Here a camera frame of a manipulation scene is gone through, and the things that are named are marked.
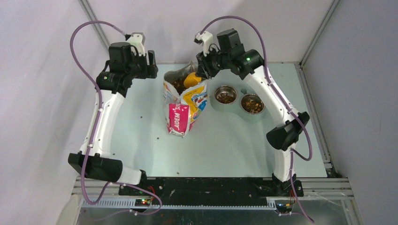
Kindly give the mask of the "pet food bag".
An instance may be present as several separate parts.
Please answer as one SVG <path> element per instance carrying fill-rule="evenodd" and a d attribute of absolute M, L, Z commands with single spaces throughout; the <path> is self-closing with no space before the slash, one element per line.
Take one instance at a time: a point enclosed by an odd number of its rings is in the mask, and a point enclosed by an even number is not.
<path fill-rule="evenodd" d="M 191 61 L 179 70 L 168 71 L 163 76 L 164 115 L 168 133 L 184 137 L 192 129 L 207 101 L 207 80 L 200 81 L 189 88 L 184 81 L 190 74 L 196 73 L 198 67 Z"/>

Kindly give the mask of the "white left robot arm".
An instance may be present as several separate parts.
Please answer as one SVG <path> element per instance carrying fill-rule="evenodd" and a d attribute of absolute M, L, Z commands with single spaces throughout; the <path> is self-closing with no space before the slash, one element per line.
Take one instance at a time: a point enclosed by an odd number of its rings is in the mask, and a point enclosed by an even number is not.
<path fill-rule="evenodd" d="M 96 77 L 99 88 L 94 114 L 86 140 L 78 153 L 71 153 L 68 163 L 85 178 L 130 184 L 137 195 L 148 191 L 142 170 L 133 169 L 112 158 L 111 139 L 116 117 L 133 79 L 154 79 L 157 76 L 153 50 L 145 51 L 143 43 L 126 41 L 112 43 L 109 60 Z"/>

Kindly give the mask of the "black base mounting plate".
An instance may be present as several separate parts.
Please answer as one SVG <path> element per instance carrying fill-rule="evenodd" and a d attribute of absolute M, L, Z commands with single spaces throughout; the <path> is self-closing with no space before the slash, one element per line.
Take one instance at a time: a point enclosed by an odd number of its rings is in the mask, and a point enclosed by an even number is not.
<path fill-rule="evenodd" d="M 275 178 L 147 178 L 139 184 L 143 190 L 155 193 L 166 206 L 255 207 L 269 206 L 270 197 L 289 198 L 295 188 L 303 197 L 301 181 L 281 183 Z"/>

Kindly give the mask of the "left steel bowl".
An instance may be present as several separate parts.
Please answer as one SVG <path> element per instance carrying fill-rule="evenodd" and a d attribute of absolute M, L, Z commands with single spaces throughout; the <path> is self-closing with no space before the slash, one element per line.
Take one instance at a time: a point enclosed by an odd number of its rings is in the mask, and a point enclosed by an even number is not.
<path fill-rule="evenodd" d="M 214 98 L 220 104 L 232 104 L 237 100 L 237 97 L 236 89 L 229 85 L 221 85 L 214 91 Z"/>

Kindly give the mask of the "pale green bowl stand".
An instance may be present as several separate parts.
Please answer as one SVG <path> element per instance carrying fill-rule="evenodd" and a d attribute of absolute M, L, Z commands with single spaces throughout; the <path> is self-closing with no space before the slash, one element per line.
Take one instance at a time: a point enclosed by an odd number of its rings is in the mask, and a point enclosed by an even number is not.
<path fill-rule="evenodd" d="M 237 116 L 239 116 L 240 118 L 242 118 L 246 122 L 251 122 L 251 123 L 259 122 L 259 121 L 261 121 L 262 119 L 264 119 L 266 117 L 266 113 L 267 113 L 266 107 L 265 107 L 265 110 L 262 113 L 257 114 L 257 115 L 252 115 L 252 114 L 249 114 L 249 113 L 245 112 L 242 109 L 242 107 L 240 106 L 240 100 L 243 97 L 243 95 L 245 95 L 245 94 L 256 94 L 253 89 L 251 89 L 249 87 L 246 87 L 246 86 L 242 86 L 242 85 L 239 85 L 239 86 L 238 85 L 232 85 L 232 84 L 226 84 L 226 85 L 232 86 L 232 87 L 234 87 L 236 89 L 237 94 L 238 94 L 237 100 L 234 103 L 228 104 L 228 105 L 220 104 L 214 98 L 214 91 L 215 91 L 214 90 L 213 93 L 212 93 L 212 96 L 210 97 L 210 103 L 211 103 L 211 106 L 215 110 L 220 111 L 220 112 L 226 112 L 226 113 L 230 112 L 230 113 L 236 114 Z"/>

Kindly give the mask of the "steel bowl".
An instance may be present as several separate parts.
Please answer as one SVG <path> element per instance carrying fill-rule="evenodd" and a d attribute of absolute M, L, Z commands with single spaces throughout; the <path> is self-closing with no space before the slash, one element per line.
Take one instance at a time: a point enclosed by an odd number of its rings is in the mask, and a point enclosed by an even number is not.
<path fill-rule="evenodd" d="M 256 94 L 245 94 L 240 100 L 242 109 L 252 115 L 257 115 L 265 110 L 265 105 Z"/>
<path fill-rule="evenodd" d="M 214 98 L 220 104 L 232 104 L 237 100 L 237 97 L 236 89 L 229 85 L 221 85 L 214 91 Z"/>

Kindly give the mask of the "yellow plastic scoop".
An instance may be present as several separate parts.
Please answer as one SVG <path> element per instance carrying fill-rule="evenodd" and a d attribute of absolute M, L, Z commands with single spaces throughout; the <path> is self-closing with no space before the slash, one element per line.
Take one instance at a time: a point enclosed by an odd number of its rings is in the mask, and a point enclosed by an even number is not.
<path fill-rule="evenodd" d="M 196 72 L 191 72 L 187 75 L 187 77 L 184 79 L 183 81 L 183 85 L 184 87 L 190 88 L 193 86 L 196 86 L 197 84 L 199 84 L 200 82 L 202 82 L 203 78 L 198 76 Z"/>

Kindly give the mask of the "aluminium frame rail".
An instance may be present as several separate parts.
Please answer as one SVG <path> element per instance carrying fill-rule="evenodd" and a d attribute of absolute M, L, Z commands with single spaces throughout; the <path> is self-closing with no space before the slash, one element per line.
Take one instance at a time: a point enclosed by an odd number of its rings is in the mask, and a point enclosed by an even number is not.
<path fill-rule="evenodd" d="M 145 209 L 256 209 L 276 207 L 277 201 L 351 200 L 346 178 L 297 178 L 278 182 L 261 177 L 149 177 L 138 189 L 87 179 L 85 190 L 97 207 Z"/>

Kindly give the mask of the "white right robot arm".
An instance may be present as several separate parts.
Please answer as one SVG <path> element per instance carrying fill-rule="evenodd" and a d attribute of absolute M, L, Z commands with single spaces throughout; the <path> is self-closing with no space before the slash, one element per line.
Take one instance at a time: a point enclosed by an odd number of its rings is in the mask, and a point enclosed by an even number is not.
<path fill-rule="evenodd" d="M 245 50 L 235 29 L 225 30 L 217 35 L 218 47 L 213 35 L 204 31 L 195 35 L 195 43 L 202 46 L 196 58 L 198 75 L 214 78 L 220 71 L 229 70 L 246 82 L 268 109 L 275 127 L 266 134 L 268 143 L 276 149 L 273 190 L 279 196 L 287 195 L 293 176 L 291 152 L 296 147 L 301 132 L 306 132 L 309 122 L 307 112 L 299 112 L 283 94 L 271 77 L 264 58 L 255 49 Z"/>

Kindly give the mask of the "right steel bowl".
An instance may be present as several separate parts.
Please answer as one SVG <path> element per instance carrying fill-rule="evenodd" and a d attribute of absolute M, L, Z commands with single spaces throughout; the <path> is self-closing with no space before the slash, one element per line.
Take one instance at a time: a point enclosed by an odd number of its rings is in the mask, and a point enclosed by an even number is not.
<path fill-rule="evenodd" d="M 240 100 L 242 109 L 252 115 L 257 115 L 265 110 L 265 105 L 256 94 L 245 94 Z"/>

